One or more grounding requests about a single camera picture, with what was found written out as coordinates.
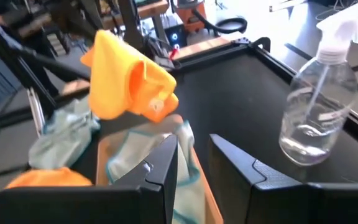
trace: clear plastic spray bottle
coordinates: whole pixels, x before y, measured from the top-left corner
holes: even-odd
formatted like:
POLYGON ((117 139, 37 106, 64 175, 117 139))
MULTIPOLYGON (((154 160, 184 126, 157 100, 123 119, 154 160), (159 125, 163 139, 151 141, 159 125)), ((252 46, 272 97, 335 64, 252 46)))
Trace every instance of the clear plastic spray bottle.
POLYGON ((329 157, 357 94, 356 76, 346 61, 351 41, 358 44, 358 4, 317 24, 323 38, 317 56, 291 83, 279 144, 299 166, 329 157))

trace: teal cloth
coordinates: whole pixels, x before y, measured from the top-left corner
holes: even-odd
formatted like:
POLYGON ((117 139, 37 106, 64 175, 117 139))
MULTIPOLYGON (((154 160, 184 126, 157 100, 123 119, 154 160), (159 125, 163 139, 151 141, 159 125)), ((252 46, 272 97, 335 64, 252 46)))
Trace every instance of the teal cloth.
MULTIPOLYGON (((178 177, 172 223, 204 224, 204 188, 200 171, 191 156, 194 136, 189 122, 185 121, 172 133, 178 136, 178 177)), ((106 173, 110 183, 114 183, 143 161, 151 150, 170 134, 128 131, 117 154, 106 164, 106 173)))
POLYGON ((29 164, 38 169, 70 167, 82 155, 100 128, 88 97, 57 110, 29 151, 29 164))

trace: yellow cloth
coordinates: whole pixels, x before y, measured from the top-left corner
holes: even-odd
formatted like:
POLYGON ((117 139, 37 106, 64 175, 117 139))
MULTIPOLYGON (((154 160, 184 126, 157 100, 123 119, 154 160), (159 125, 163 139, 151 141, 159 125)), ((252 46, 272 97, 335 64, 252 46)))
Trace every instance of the yellow cloth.
POLYGON ((57 170, 30 170, 16 177, 6 189, 13 187, 90 186, 92 182, 81 174, 62 167, 57 170))
POLYGON ((98 31, 81 62, 91 67, 89 107, 101 119, 130 111, 160 122, 178 106, 175 79, 110 31, 98 31))

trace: black table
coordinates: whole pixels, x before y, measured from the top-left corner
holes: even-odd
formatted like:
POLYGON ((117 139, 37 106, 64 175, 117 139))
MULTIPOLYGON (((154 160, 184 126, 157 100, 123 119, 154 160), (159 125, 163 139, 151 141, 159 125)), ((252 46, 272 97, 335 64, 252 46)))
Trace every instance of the black table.
MULTIPOLYGON (((273 62, 262 62, 264 57, 238 50, 235 55, 218 58, 219 62, 207 62, 206 67, 197 65, 198 69, 177 79, 175 93, 180 104, 175 113, 190 122, 196 153, 207 179, 208 134, 215 133, 301 182, 358 182, 358 139, 353 136, 358 130, 343 131, 331 157, 317 166, 299 168, 284 156, 278 135, 289 91, 288 80, 278 75, 279 70, 270 69, 273 62)), ((144 122, 145 118, 129 113, 113 121, 102 121, 100 133, 73 169, 94 182, 98 141, 144 122)))
MULTIPOLYGON (((317 29, 316 24, 320 22, 319 19, 333 15, 334 11, 331 12, 331 9, 331 7, 326 7, 316 2, 305 2, 288 8, 290 20, 288 26, 277 35, 288 37, 288 44, 314 57, 321 40, 321 31, 317 29), (328 13, 319 16, 322 12, 326 11, 328 13)), ((352 44, 347 58, 352 67, 358 66, 358 44, 352 44)))

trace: metal pole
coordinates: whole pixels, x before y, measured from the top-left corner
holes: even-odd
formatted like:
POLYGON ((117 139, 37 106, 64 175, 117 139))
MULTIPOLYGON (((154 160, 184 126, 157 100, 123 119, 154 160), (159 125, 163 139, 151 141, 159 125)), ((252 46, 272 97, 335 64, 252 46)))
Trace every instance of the metal pole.
POLYGON ((42 135, 42 129, 45 125, 44 113, 42 112, 41 103, 38 99, 37 93, 33 88, 27 90, 27 96, 29 97, 32 117, 34 119, 35 130, 38 137, 42 135))
POLYGON ((31 12, 31 9, 30 9, 30 6, 29 6, 29 2, 27 0, 24 0, 24 4, 25 4, 25 7, 27 8, 27 10, 29 12, 31 12))

